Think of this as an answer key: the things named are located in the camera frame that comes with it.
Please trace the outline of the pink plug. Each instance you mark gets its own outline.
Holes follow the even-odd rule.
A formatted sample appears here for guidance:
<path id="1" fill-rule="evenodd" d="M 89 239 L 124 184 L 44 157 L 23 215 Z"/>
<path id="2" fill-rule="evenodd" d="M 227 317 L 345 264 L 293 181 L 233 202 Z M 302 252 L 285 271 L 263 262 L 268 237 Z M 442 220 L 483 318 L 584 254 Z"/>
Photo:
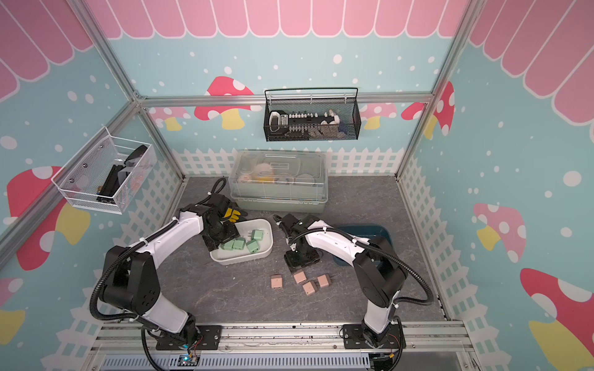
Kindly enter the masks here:
<path id="1" fill-rule="evenodd" d="M 303 270 L 299 270 L 292 274 L 296 284 L 305 284 L 307 282 L 306 273 Z"/>
<path id="2" fill-rule="evenodd" d="M 320 275 L 317 278 L 317 281 L 318 281 L 320 288 L 327 288 L 327 287 L 331 286 L 331 279 L 328 274 Z"/>
<path id="3" fill-rule="evenodd" d="M 283 277 L 281 275 L 272 275 L 270 278 L 273 289 L 283 288 Z"/>
<path id="4" fill-rule="evenodd" d="M 316 285 L 313 281 L 307 281 L 304 283 L 303 290 L 307 296 L 313 295 L 317 292 Z"/>

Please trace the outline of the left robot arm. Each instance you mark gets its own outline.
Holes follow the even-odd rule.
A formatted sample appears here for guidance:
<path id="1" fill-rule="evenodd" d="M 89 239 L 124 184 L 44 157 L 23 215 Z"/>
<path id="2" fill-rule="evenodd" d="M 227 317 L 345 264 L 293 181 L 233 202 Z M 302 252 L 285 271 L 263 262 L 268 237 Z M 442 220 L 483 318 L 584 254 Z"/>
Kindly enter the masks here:
<path id="1" fill-rule="evenodd" d="M 195 346 L 201 338 L 196 319 L 164 296 L 157 270 L 196 236 L 203 238 L 208 250 L 238 238 L 241 210 L 223 195 L 226 184 L 225 178 L 219 178 L 204 199 L 181 208 L 155 233 L 131 246 L 111 248 L 91 292 L 91 315 L 104 322 L 131 319 L 148 331 L 158 331 L 175 346 Z"/>

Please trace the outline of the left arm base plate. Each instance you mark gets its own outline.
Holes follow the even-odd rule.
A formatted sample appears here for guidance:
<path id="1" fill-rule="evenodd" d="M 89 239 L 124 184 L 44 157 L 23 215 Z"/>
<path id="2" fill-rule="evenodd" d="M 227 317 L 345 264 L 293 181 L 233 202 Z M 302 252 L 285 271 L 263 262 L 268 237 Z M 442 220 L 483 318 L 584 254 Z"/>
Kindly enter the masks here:
<path id="1" fill-rule="evenodd" d="M 222 326 L 201 325 L 183 329 L 179 334 L 162 331 L 157 338 L 156 349 L 166 350 L 218 350 Z"/>

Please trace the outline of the dark teal plastic tray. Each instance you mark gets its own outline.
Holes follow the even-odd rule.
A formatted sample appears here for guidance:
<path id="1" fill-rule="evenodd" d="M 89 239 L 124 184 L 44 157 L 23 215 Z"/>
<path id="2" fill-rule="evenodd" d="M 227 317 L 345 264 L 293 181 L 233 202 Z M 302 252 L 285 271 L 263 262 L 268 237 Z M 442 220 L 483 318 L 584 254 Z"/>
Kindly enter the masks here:
<path id="1" fill-rule="evenodd" d="M 346 233 L 355 235 L 358 237 L 373 239 L 376 237 L 383 237 L 390 247 L 388 248 L 389 253 L 394 253 L 394 246 L 391 240 L 389 232 L 382 226 L 377 224 L 351 224 L 351 225 L 339 225 L 336 226 L 338 230 L 343 230 Z"/>

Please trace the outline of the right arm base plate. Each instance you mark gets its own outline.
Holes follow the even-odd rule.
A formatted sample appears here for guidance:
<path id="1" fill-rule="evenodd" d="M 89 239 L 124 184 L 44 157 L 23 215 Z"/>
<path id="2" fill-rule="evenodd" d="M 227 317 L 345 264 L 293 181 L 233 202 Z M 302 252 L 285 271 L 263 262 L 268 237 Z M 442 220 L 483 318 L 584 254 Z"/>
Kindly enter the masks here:
<path id="1" fill-rule="evenodd" d="M 377 334 L 365 324 L 345 324 L 339 331 L 345 349 L 405 349 L 407 344 L 403 328 L 398 324 L 388 324 L 388 327 Z"/>

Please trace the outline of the green plug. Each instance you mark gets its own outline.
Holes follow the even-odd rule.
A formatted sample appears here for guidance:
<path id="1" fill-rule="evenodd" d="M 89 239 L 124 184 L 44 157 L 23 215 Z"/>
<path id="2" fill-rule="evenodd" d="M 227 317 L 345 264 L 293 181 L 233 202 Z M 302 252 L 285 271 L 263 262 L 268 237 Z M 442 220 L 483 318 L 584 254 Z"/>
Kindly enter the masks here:
<path id="1" fill-rule="evenodd" d="M 235 241 L 228 241 L 224 244 L 221 244 L 220 248 L 222 250 L 233 250 L 234 249 Z"/>
<path id="2" fill-rule="evenodd" d="M 244 250 L 245 246 L 246 246 L 246 240 L 242 237 L 237 238 L 234 240 L 235 244 L 234 244 L 234 250 Z"/>
<path id="3" fill-rule="evenodd" d="M 265 237 L 265 232 L 263 230 L 253 230 L 252 231 L 252 241 L 257 241 L 258 243 L 260 243 L 261 241 L 264 240 Z"/>
<path id="4" fill-rule="evenodd" d="M 261 250 L 261 246 L 257 240 L 251 240 L 247 242 L 246 248 L 250 254 L 258 253 Z"/>

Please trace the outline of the white plastic tray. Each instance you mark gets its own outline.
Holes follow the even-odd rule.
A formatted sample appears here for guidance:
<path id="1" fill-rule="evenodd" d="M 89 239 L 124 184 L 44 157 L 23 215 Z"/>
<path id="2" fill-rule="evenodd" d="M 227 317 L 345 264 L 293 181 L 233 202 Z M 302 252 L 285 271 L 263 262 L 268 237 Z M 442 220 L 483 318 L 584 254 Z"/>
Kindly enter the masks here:
<path id="1" fill-rule="evenodd" d="M 272 252 L 272 226 L 265 219 L 236 224 L 239 237 L 210 252 L 213 261 L 227 266 L 266 258 Z"/>

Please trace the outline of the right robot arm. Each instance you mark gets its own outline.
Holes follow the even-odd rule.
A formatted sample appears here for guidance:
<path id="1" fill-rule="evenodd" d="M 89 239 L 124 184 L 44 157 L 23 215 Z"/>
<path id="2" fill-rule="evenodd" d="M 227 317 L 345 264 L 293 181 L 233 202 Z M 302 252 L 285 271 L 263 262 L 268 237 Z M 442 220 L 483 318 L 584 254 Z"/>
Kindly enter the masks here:
<path id="1" fill-rule="evenodd" d="M 397 257 L 386 238 L 358 237 L 312 215 L 301 220 L 292 214 L 273 218 L 290 247 L 284 259 L 291 273 L 319 262 L 321 250 L 354 269 L 368 305 L 361 326 L 343 327 L 346 346 L 362 341 L 379 349 L 390 340 L 404 346 L 402 324 L 395 309 L 401 303 L 431 305 L 435 295 L 422 276 Z"/>

